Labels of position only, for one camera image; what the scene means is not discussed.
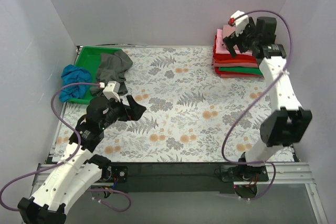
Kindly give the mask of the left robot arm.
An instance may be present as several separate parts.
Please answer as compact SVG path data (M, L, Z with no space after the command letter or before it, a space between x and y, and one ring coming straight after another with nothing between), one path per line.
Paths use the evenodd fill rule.
M70 208L92 184L111 178L111 161L93 152L109 126L116 121L138 121L146 111L132 96L127 101L127 105L106 97L90 101L57 167L32 196L19 201L24 223L65 223Z

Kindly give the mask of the dusty pink printed t-shirt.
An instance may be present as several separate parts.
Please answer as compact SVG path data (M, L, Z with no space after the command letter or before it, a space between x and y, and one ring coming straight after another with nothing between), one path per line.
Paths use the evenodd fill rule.
M222 41L225 40L225 38L234 38L236 36L236 27L230 26L230 25L224 25L222 29Z

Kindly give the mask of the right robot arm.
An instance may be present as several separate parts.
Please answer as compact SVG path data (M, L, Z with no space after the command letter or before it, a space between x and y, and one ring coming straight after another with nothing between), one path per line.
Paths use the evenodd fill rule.
M273 17L253 20L236 13L228 23L235 31L225 37L223 43L232 57L237 55L235 47L241 53L251 51L269 85L272 114L260 126L260 140L237 162L220 168L219 173L224 182L267 181L266 162L278 151L301 141L312 120L312 112L302 107L292 88L285 49L275 42L277 20Z

